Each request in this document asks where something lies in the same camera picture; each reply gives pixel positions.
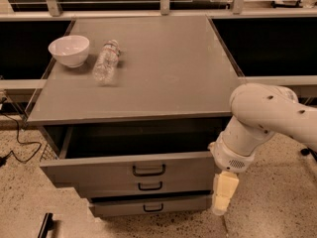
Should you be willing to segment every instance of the gray countertop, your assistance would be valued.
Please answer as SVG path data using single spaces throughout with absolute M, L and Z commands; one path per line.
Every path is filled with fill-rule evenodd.
M 29 117 L 36 125 L 230 115 L 239 85 L 207 17 L 78 19 L 71 31 L 90 40 L 78 68 L 56 62 Z M 122 51 L 112 85 L 92 77 L 108 40 Z

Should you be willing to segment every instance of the drawer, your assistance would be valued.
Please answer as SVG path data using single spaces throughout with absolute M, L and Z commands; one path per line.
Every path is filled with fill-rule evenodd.
M 211 194 L 167 195 L 158 198 L 93 202 L 89 208 L 95 217 L 195 211 L 208 209 L 211 206 L 211 197 Z
M 207 148 L 226 124 L 194 118 L 49 126 L 59 158 L 40 167 L 55 186 L 88 198 L 211 190 Z
M 211 190 L 210 152 L 41 162 L 55 186 L 73 186 L 81 197 Z

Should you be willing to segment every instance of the speckled floor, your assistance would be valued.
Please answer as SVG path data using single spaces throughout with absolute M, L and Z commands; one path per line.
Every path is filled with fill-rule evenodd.
M 0 156 L 14 150 L 27 158 L 37 146 L 19 146 L 14 123 L 0 118 Z M 42 141 L 37 130 L 22 141 Z M 302 145 L 275 135 L 240 174 L 240 186 L 224 217 L 174 212 L 99 219 L 72 188 L 55 188 L 39 168 L 41 153 L 23 165 L 11 157 L 0 168 L 0 237 L 37 237 L 46 212 L 55 228 L 48 237 L 317 237 L 317 163 Z

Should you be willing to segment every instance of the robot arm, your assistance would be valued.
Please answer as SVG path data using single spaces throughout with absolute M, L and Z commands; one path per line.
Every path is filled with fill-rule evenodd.
M 213 211 L 217 215 L 227 210 L 239 182 L 236 173 L 248 168 L 257 146 L 268 141 L 274 132 L 317 150 L 317 109 L 298 103 L 289 88 L 243 84 L 232 93 L 230 105 L 233 117 L 210 145 L 215 163 L 222 170 L 214 180 Z

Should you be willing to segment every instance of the plastic water bottle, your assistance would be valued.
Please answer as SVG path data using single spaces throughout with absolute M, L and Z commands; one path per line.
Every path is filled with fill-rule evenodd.
M 92 69 L 92 75 L 98 84 L 107 85 L 113 82 L 119 55 L 120 49 L 117 41 L 109 41 L 103 46 Z

